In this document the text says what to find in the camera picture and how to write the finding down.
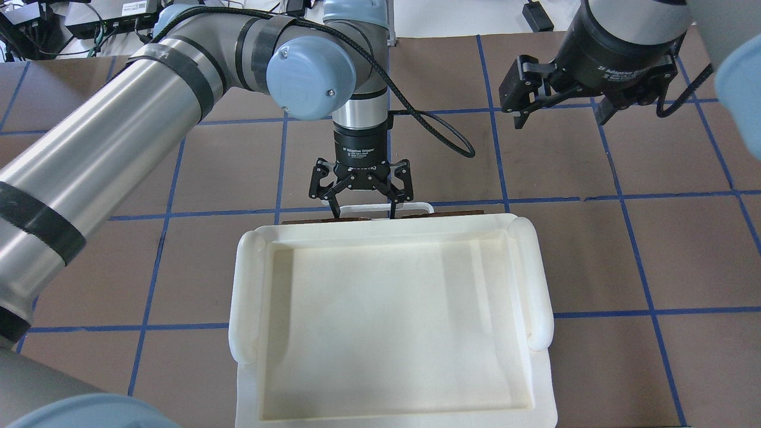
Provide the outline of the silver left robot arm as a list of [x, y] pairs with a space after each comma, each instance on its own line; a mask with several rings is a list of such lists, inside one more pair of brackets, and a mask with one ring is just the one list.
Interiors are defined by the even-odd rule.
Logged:
[[321, 23], [269, 11], [171, 6], [111, 81], [2, 168], [2, 426], [174, 427], [19, 355], [33, 301], [229, 89], [316, 120], [394, 89], [386, 1], [326, 1]]

